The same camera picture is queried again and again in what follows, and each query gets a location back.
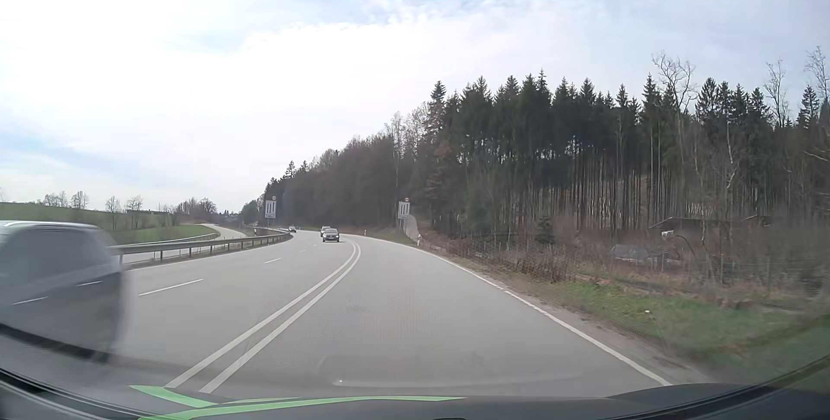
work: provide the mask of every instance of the double white line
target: double white line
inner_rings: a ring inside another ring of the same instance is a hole
[[[164,387],[165,388],[177,388],[178,386],[180,386],[185,381],[191,379],[194,375],[196,375],[196,373],[198,373],[198,372],[202,371],[203,369],[205,369],[209,364],[215,362],[219,357],[222,357],[225,353],[232,350],[234,347],[241,344],[245,340],[247,340],[249,337],[254,335],[254,333],[256,331],[261,330],[265,325],[267,325],[268,323],[270,323],[274,319],[277,319],[280,315],[285,313],[285,311],[287,311],[288,309],[290,309],[294,305],[296,305],[298,302],[300,302],[300,300],[306,298],[309,294],[311,294],[312,292],[314,292],[315,290],[317,290],[318,288],[323,286],[329,279],[336,276],[337,273],[342,271],[343,268],[345,268],[349,264],[349,262],[351,261],[351,263],[352,263],[351,266],[349,266],[343,274],[338,276],[337,279],[333,280],[325,289],[323,289],[319,294],[317,294],[316,297],[309,300],[309,302],[307,304],[305,304],[302,308],[297,310],[297,312],[294,315],[292,315],[289,319],[286,319],[283,324],[279,325],[275,330],[271,331],[271,333],[268,334],[267,336],[265,336],[261,341],[259,341],[259,343],[257,343],[253,347],[251,347],[251,349],[249,349],[248,351],[246,351],[243,354],[242,357],[240,357],[239,359],[236,359],[236,361],[231,363],[231,365],[228,366],[226,369],[224,369],[223,372],[220,372],[214,379],[212,379],[209,383],[205,384],[204,388],[201,388],[199,390],[199,392],[201,392],[201,393],[213,393],[214,389],[221,386],[222,383],[224,383],[226,379],[230,378],[231,375],[234,374],[234,372],[237,372],[240,368],[242,368],[243,365],[245,363],[247,363],[248,360],[252,359],[253,356],[256,355],[260,350],[264,349],[264,347],[270,341],[273,341],[276,338],[276,336],[280,335],[280,333],[282,333],[282,331],[284,331],[286,328],[288,328],[288,326],[291,325],[291,323],[295,322],[297,319],[299,319],[301,316],[303,316],[303,314],[306,313],[306,311],[308,311],[309,308],[311,308],[315,303],[317,303],[318,300],[323,298],[323,296],[326,293],[328,293],[329,290],[332,289],[332,287],[336,286],[337,283],[340,282],[340,280],[342,280],[348,274],[348,272],[352,270],[352,268],[354,268],[354,265],[356,265],[358,260],[360,259],[360,246],[357,245],[354,242],[351,242],[351,243],[352,243],[352,254],[351,254],[351,256],[349,256],[348,259],[345,261],[345,263],[343,263],[342,266],[338,267],[335,270],[335,272],[329,274],[323,280],[318,282],[314,287],[312,287],[312,288],[306,290],[305,292],[303,292],[303,294],[301,296],[293,299],[291,302],[288,303],[288,305],[276,310],[273,314],[271,314],[270,316],[268,316],[264,320],[260,321],[256,325],[254,325],[254,327],[252,327],[250,330],[246,330],[244,333],[239,334],[239,336],[236,337],[236,339],[234,339],[231,342],[225,344],[225,346],[222,349],[217,350],[214,353],[211,353],[204,360],[202,360],[201,362],[196,363],[195,365],[193,365],[193,367],[191,369],[189,369],[186,372],[183,372],[182,374],[177,376],[173,381],[165,384]]]

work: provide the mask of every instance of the car window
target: car window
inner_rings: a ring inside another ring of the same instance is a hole
[[[42,275],[34,253],[36,237],[30,231],[7,237],[0,249],[0,287],[28,281]]]
[[[77,229],[39,229],[37,254],[41,265],[58,274],[83,269],[108,260],[106,249],[86,231]]]

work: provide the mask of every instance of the sky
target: sky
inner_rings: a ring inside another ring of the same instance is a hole
[[[830,0],[0,0],[0,194],[238,211],[437,80],[638,94],[665,51],[754,88],[782,59],[792,109],[816,45]]]

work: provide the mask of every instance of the road sign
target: road sign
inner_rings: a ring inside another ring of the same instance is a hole
[[[265,200],[265,219],[276,217],[276,200]]]
[[[409,202],[398,202],[398,219],[407,217],[409,217]]]

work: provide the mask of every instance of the oncoming car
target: oncoming car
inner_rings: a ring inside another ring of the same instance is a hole
[[[10,338],[109,362],[123,279],[110,245],[87,224],[0,221],[0,344]]]
[[[323,232],[323,242],[340,242],[340,232],[337,229],[326,229]]]

